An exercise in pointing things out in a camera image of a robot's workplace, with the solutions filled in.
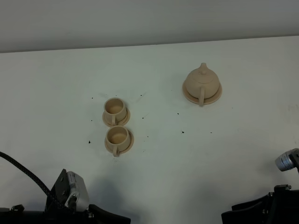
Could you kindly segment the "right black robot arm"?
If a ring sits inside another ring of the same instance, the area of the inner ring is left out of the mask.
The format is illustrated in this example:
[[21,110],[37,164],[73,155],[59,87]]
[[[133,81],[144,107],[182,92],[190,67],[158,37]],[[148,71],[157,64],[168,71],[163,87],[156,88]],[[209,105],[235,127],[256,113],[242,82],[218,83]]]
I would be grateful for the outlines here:
[[277,185],[261,198],[233,205],[221,218],[224,224],[297,224],[299,191],[288,184]]

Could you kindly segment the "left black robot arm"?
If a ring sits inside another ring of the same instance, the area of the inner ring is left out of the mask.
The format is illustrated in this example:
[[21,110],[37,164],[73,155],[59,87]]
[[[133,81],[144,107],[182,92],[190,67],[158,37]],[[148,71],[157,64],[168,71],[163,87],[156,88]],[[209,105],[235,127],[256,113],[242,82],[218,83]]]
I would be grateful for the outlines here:
[[78,174],[62,170],[51,191],[65,206],[58,208],[48,197],[44,211],[26,211],[23,205],[0,209],[2,224],[129,224],[131,219],[105,211],[89,203],[84,180]]

